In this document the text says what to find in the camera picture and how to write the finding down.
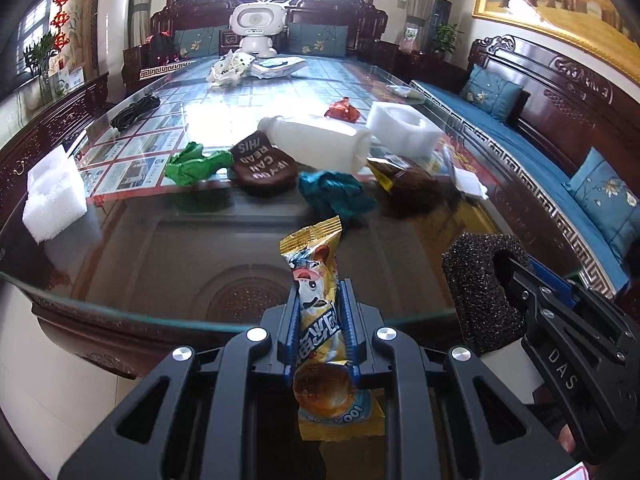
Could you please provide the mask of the white blue mailer bag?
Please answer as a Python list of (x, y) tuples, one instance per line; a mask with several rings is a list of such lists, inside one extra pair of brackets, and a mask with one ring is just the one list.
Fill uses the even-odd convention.
[(291, 76), (306, 66), (307, 62), (299, 56), (263, 58), (252, 63), (250, 76), (258, 79), (282, 78)]

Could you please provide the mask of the blue cushion far right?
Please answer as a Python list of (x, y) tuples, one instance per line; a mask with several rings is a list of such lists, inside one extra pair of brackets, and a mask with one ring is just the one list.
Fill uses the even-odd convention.
[(522, 90), (519, 84), (475, 64), (459, 96), (499, 122), (506, 122)]

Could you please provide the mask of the dark wooden sofa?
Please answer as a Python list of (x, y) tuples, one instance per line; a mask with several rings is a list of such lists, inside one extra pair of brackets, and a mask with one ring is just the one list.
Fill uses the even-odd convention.
[(387, 14), (363, 0), (176, 0), (151, 18), (148, 42), (124, 51), (129, 93), (200, 58), (241, 49), (366, 58), (382, 37)]
[[(506, 122), (459, 96), (475, 64), (523, 87)], [(623, 261), (564, 184), (595, 148), (639, 198), (638, 102), (572, 58), (511, 35), (475, 40), (466, 68), (414, 51), (407, 70), (428, 110), (480, 144), (541, 203), (584, 284), (613, 298), (629, 281)]]

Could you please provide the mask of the yellow snack wrapper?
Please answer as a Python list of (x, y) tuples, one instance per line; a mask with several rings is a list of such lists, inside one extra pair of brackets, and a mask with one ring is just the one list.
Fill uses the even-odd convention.
[(335, 216), (280, 241), (299, 301), (292, 387), (300, 434), (311, 441), (341, 442), (385, 432), (378, 400), (371, 391), (356, 388), (347, 368), (335, 260), (341, 234), (341, 219)]

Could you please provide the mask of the blue cushion near right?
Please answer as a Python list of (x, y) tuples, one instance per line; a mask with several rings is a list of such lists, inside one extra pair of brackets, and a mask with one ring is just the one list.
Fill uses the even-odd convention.
[(595, 149), (564, 184), (568, 194), (597, 227), (612, 253), (622, 262), (639, 238), (639, 199)]

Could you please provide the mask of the dark wooden sofa back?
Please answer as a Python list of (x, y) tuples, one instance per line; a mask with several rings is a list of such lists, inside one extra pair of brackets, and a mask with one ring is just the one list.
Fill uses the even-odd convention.
[(124, 51), (129, 93), (200, 58), (241, 49), (366, 58), (382, 37), (387, 14), (363, 0), (176, 0), (151, 18), (148, 42)]

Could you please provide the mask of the white plastic bottle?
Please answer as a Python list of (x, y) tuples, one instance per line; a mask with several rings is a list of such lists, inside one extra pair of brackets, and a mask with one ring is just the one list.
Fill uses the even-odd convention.
[(356, 174), (364, 166), (372, 143), (368, 128), (320, 116), (264, 117), (257, 129), (296, 162), (343, 174)]

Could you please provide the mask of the green crumpled paper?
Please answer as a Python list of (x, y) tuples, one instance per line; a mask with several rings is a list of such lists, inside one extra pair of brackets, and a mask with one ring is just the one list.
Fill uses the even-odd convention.
[(178, 154), (167, 159), (165, 177), (179, 186), (192, 186), (205, 181), (221, 169), (228, 169), (234, 163), (230, 151), (203, 153), (201, 143), (189, 142)]

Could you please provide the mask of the potted green plant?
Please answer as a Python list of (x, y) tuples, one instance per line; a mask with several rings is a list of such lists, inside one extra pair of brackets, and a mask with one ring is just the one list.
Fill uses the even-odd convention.
[(461, 34), (462, 31), (457, 24), (440, 24), (432, 41), (431, 54), (438, 58), (454, 54)]

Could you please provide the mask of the white crumpled plastic bag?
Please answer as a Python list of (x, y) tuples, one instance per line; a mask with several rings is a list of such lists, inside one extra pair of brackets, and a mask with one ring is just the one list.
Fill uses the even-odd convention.
[(250, 72), (254, 61), (254, 55), (242, 50), (229, 51), (212, 66), (206, 81), (213, 87), (237, 84)]

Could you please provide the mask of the brown yellow snack bag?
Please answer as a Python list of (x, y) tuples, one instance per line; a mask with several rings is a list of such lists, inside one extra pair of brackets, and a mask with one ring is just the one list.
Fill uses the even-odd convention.
[(431, 176), (408, 158), (396, 155), (370, 156), (367, 166), (387, 201), (402, 214), (423, 214), (448, 200), (451, 184)]

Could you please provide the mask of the black sponge block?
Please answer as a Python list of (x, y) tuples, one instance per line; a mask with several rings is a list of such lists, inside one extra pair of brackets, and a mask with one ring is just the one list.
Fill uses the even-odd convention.
[(463, 340), (479, 356), (525, 334), (524, 315), (506, 298), (511, 260), (532, 267), (520, 240), (504, 234), (463, 233), (442, 254)]

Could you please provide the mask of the orange paper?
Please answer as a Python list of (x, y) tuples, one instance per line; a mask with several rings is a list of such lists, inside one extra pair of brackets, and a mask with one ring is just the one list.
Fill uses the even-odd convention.
[(354, 124), (360, 118), (360, 111), (352, 105), (347, 96), (344, 96), (344, 98), (332, 103), (324, 116)]

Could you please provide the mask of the white foam packing piece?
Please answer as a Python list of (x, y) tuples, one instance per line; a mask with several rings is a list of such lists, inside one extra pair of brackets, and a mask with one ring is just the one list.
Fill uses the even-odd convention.
[(430, 156), (442, 129), (414, 107), (393, 102), (374, 102), (367, 128), (392, 153), (410, 158)]

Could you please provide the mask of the green cushion back left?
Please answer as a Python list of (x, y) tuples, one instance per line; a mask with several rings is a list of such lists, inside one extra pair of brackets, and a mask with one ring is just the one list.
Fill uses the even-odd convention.
[(218, 55), (220, 33), (226, 29), (226, 26), (215, 26), (176, 30), (174, 45), (180, 60), (195, 60)]

